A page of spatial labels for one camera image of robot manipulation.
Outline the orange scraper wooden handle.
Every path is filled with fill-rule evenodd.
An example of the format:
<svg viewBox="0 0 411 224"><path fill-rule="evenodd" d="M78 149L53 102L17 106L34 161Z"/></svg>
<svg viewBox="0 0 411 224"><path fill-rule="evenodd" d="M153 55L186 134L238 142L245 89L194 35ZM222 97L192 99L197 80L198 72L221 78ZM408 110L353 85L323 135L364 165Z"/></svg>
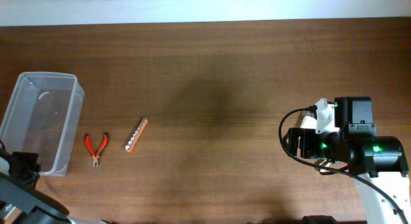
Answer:
<svg viewBox="0 0 411 224"><path fill-rule="evenodd" d="M325 167L325 168L330 168L333 165L333 163L331 161L328 160L323 160L319 162L319 166ZM332 175L333 172L331 172L330 170L327 169L319 169L318 172L321 175Z"/></svg>

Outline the clear plastic container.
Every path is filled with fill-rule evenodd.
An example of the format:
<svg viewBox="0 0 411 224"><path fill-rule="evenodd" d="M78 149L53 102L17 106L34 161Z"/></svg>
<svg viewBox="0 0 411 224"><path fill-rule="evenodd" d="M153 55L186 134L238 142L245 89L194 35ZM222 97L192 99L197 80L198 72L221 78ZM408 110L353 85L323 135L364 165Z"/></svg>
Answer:
<svg viewBox="0 0 411 224"><path fill-rule="evenodd" d="M73 74L20 74L1 123L7 152L37 153L42 176L65 176L84 97Z"/></svg>

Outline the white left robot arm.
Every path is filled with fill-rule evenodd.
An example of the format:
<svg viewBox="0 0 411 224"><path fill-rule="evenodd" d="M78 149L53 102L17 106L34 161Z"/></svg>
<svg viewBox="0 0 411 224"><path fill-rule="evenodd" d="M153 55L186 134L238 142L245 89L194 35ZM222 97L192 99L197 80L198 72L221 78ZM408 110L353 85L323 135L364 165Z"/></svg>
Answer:
<svg viewBox="0 0 411 224"><path fill-rule="evenodd" d="M40 178L38 156L36 153L10 154L1 150L1 223L18 209L20 214L13 223L91 224L71 216L60 202L36 190Z"/></svg>

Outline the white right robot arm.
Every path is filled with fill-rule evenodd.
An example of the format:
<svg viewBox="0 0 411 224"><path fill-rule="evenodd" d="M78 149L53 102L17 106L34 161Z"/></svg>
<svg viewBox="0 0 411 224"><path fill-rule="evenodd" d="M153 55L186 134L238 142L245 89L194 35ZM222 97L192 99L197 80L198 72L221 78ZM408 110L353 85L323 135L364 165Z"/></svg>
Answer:
<svg viewBox="0 0 411 224"><path fill-rule="evenodd" d="M367 223L410 223L410 179L400 140L379 136L369 97L320 99L300 127L279 134L283 151L320 175L354 180Z"/></svg>

